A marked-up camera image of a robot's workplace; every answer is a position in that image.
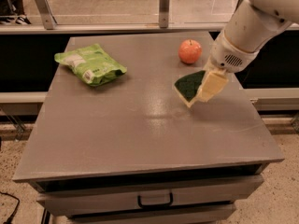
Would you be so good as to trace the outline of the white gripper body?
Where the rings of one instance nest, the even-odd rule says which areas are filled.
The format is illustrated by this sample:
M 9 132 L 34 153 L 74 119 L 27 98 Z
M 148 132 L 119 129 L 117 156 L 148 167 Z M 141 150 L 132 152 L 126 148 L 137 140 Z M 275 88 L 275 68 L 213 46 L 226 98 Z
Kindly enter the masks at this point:
M 243 71 L 258 52 L 247 53 L 233 46 L 221 31 L 215 39 L 204 69 L 216 73 L 238 73 Z

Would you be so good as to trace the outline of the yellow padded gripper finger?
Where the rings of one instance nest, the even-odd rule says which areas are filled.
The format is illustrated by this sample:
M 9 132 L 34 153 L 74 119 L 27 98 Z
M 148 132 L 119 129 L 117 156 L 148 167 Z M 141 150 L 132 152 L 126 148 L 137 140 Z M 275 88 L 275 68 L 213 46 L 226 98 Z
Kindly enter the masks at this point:
M 207 102 L 216 94 L 221 92 L 228 83 L 227 74 L 216 70 L 201 70 L 192 74 L 192 81 L 195 82 L 194 87 L 196 93 L 191 100 L 193 105 L 195 102 Z

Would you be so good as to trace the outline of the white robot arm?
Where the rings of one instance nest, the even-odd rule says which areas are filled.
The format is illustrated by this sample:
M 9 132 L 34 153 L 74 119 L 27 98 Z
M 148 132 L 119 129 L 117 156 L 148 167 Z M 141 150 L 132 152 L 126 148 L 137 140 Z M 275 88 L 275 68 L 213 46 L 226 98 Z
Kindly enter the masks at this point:
M 191 102 L 221 92 L 230 73 L 244 70 L 270 39 L 294 23 L 299 23 L 299 0 L 243 0 L 214 41 Z

